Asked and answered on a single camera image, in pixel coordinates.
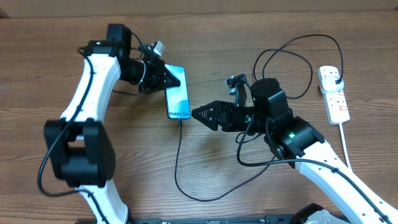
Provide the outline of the blue Galaxy smartphone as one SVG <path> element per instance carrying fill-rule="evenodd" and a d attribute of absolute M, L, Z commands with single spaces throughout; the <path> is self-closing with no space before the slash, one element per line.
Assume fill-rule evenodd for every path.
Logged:
<path fill-rule="evenodd" d="M 185 69 L 179 65 L 165 65 L 171 74 L 180 80 L 180 86 L 165 90 L 167 115 L 169 119 L 190 119 L 190 105 Z"/>

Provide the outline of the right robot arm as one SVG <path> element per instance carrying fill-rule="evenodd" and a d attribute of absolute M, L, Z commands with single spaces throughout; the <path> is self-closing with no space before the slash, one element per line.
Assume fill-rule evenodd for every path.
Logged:
<path fill-rule="evenodd" d="M 213 101 L 192 111 L 208 128 L 261 133 L 276 156 L 317 185 L 351 223 L 397 223 L 397 209 L 383 201 L 338 158 L 324 136 L 294 116 L 275 78 L 250 87 L 253 106 Z"/>

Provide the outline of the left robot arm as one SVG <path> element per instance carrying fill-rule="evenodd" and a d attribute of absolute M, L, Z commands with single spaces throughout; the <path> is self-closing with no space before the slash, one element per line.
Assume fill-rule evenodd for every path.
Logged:
<path fill-rule="evenodd" d="M 44 125 L 47 153 L 37 174 L 39 191 L 48 197 L 80 194 L 96 223 L 134 221 L 114 184 L 116 155 L 103 125 L 116 82 L 136 85 L 143 94 L 181 84 L 161 59 L 161 41 L 139 42 L 140 56 L 130 56 L 136 36 L 124 24 L 109 24 L 104 40 L 79 47 L 84 66 L 76 92 L 60 118 Z"/>

